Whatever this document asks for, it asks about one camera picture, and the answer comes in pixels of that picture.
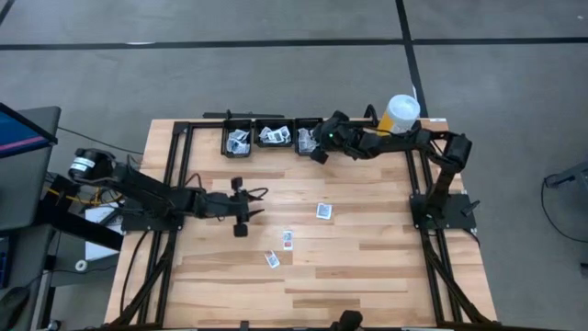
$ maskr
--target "wooden table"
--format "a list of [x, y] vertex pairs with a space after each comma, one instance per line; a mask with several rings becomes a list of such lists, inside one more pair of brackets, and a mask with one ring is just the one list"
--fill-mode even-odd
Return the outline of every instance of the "wooden table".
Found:
[[[152, 122], [141, 164], [143, 173], [160, 180], [174, 121]], [[447, 130], [444, 121], [422, 124]], [[250, 157], [228, 159], [220, 146], [220, 129], [196, 129], [187, 177], [198, 172], [208, 191], [230, 192], [230, 179], [236, 176], [243, 177], [245, 188], [267, 187], [266, 200], [253, 205], [266, 211], [251, 220], [246, 238], [232, 236], [233, 218], [222, 223], [186, 219], [176, 243], [165, 327], [238, 327], [242, 320], [251, 327], [327, 327], [345, 309], [360, 310], [364, 326], [435, 325], [421, 239], [408, 204], [412, 189], [404, 153], [369, 161], [331, 153], [327, 164], [320, 165], [293, 148], [253, 146]], [[436, 165], [432, 172], [436, 178]], [[461, 177], [452, 189], [462, 189]], [[316, 218], [319, 202], [333, 205], [331, 220]], [[282, 249], [284, 230], [294, 233], [293, 251]], [[119, 315], [122, 283], [140, 236], [125, 236], [106, 322]], [[460, 230], [446, 231], [446, 236], [456, 281], [483, 314], [495, 319], [477, 244]], [[149, 234], [130, 275], [126, 304], [142, 285], [150, 242]], [[278, 268], [267, 265], [266, 250], [276, 252]], [[441, 279], [439, 285], [450, 320]], [[148, 321], [154, 320], [156, 299], [151, 296]]]

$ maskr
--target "black bin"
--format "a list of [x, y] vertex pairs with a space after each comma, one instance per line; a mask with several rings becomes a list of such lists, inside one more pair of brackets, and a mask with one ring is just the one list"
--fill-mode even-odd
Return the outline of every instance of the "black bin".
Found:
[[[262, 143], [261, 139], [259, 138], [259, 133], [264, 127], [268, 127], [269, 129], [277, 130], [283, 126], [288, 128], [290, 131], [290, 142], [289, 143]], [[289, 119], [267, 119], [267, 120], [255, 120], [254, 122], [255, 127], [255, 137], [254, 142], [259, 147], [290, 147], [294, 142], [294, 120]]]
[[308, 129], [309, 131], [314, 129], [318, 124], [322, 123], [322, 118], [316, 119], [295, 119], [294, 120], [294, 151], [298, 155], [310, 155], [311, 152], [301, 152], [298, 147], [298, 129]]
[[[249, 155], [251, 154], [251, 149], [253, 147], [253, 128], [254, 125], [251, 120], [224, 120], [222, 122], [222, 140], [220, 141], [220, 153], [229, 158], [249, 157]], [[234, 154], [227, 151], [227, 141], [229, 140], [229, 133], [235, 130], [243, 130], [249, 132], [249, 135], [247, 136], [247, 143], [249, 143], [249, 153]]]

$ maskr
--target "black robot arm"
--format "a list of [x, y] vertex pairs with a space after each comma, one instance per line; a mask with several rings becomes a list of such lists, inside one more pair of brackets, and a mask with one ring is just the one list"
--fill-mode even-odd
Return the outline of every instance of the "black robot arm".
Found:
[[[383, 153], [420, 151], [436, 165], [441, 173], [427, 192], [423, 214], [439, 220], [444, 218], [443, 209], [447, 203], [449, 186], [455, 174], [466, 166], [471, 150], [471, 141], [465, 134], [450, 131], [429, 131], [417, 129], [404, 134], [378, 135], [367, 131], [362, 123], [354, 123], [341, 111], [317, 125], [312, 135], [318, 147], [311, 153], [311, 159], [321, 164], [329, 157], [327, 152], [343, 152], [354, 159], [372, 159]], [[443, 151], [437, 151], [434, 141], [445, 140]]]
[[112, 188], [138, 202], [142, 211], [151, 219], [161, 220], [161, 223], [176, 224], [184, 216], [201, 219], [235, 216], [237, 223], [233, 227], [234, 235], [241, 237], [247, 236], [245, 223], [249, 222], [250, 217], [263, 211], [249, 211], [249, 202], [262, 200], [267, 189], [263, 188], [265, 192], [261, 196], [252, 195], [242, 189], [243, 179], [240, 177], [232, 179], [233, 194], [229, 196], [220, 192], [208, 193], [202, 187], [198, 174], [195, 174], [198, 176], [197, 188], [173, 188], [142, 174], [129, 164], [117, 162], [109, 152], [80, 148], [75, 156], [68, 171], [73, 181]]

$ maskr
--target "monitor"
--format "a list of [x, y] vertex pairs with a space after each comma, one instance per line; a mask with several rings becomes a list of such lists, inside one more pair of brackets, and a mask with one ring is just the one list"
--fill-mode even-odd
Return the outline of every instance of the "monitor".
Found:
[[0, 158], [57, 144], [57, 138], [0, 103]]

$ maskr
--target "gray floor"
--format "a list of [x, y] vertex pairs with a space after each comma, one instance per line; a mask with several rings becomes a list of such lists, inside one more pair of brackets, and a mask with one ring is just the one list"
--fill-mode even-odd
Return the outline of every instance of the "gray floor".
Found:
[[[413, 38], [588, 36], [584, 0], [409, 0]], [[16, 0], [0, 43], [399, 38], [394, 1]], [[539, 201], [546, 175], [586, 158], [588, 45], [418, 46], [431, 117], [474, 142], [464, 178], [498, 316], [508, 325], [585, 329], [588, 245], [559, 236]], [[404, 48], [0, 51], [0, 95], [13, 108], [57, 105], [63, 127], [142, 149], [152, 119], [204, 111], [361, 115], [411, 93]], [[60, 132], [50, 170], [78, 146]], [[588, 239], [585, 194], [546, 192], [553, 219]], [[60, 255], [80, 255], [63, 239]], [[108, 275], [58, 290], [54, 317], [97, 325]], [[84, 305], [75, 298], [92, 297]]]

